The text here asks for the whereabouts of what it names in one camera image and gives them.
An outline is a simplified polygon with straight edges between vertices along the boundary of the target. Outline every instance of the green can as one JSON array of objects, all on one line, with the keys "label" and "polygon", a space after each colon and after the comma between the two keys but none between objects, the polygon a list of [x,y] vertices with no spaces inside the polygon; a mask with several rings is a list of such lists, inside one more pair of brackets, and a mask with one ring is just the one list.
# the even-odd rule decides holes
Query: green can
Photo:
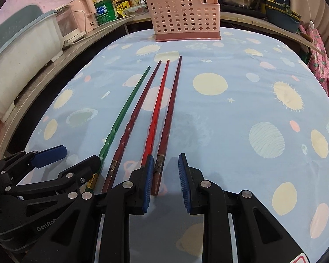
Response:
[{"label": "green can", "polygon": [[114,21],[116,19],[115,11],[111,0],[103,0],[95,4],[95,17],[98,25]]}]

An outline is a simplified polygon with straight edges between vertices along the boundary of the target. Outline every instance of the white storage tub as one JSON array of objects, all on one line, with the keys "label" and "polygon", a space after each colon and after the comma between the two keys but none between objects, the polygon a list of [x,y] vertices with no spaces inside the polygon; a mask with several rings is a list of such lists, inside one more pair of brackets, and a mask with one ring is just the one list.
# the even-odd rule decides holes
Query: white storage tub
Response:
[{"label": "white storage tub", "polygon": [[63,40],[56,21],[57,12],[49,11],[21,29],[0,49],[0,120],[5,122],[14,100],[28,82],[50,60],[62,52]]}]

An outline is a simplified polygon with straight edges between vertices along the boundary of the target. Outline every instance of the blue tablecloth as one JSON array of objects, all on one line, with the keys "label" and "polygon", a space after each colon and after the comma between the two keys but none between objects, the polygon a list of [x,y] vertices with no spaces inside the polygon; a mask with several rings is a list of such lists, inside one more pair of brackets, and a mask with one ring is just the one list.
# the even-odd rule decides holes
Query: blue tablecloth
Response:
[{"label": "blue tablecloth", "polygon": [[[68,157],[35,169],[24,183],[57,177],[99,154],[121,108],[148,66],[105,160],[107,174],[120,137],[158,60],[162,60],[125,150],[115,184],[140,166],[158,86],[169,66],[153,155],[157,154],[179,55],[183,56],[160,195],[145,216],[132,216],[132,262],[200,262],[202,217],[186,213],[177,158],[223,189],[251,190],[315,263],[329,246],[329,99],[280,41],[221,28],[220,41],[154,41],[132,33],[97,54],[49,107],[27,151],[63,144]],[[96,192],[101,191],[100,179]]]}]

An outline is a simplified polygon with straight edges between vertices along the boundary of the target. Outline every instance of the white sticker with red border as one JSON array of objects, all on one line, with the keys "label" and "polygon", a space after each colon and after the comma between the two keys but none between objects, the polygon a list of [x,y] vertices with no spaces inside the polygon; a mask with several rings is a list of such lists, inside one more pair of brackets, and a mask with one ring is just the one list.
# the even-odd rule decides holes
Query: white sticker with red border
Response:
[{"label": "white sticker with red border", "polygon": [[290,263],[309,263],[306,255],[301,253],[298,257],[292,260]]}]

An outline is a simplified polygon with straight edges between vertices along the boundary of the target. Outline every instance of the pink plastic basket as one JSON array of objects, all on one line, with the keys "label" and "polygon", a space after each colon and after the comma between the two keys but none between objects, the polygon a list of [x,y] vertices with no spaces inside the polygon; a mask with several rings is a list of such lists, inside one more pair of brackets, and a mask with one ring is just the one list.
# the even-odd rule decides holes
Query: pink plastic basket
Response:
[{"label": "pink plastic basket", "polygon": [[218,0],[146,0],[156,41],[221,39]]}]

